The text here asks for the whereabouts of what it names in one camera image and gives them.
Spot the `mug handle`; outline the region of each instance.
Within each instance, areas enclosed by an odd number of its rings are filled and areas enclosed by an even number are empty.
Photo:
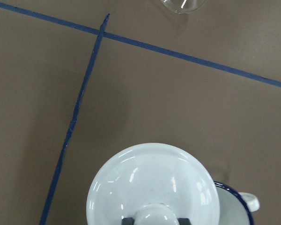
[[[245,192],[239,192],[239,194],[241,195],[242,199],[247,203],[250,212],[255,212],[259,210],[260,204],[258,198],[255,195]]]

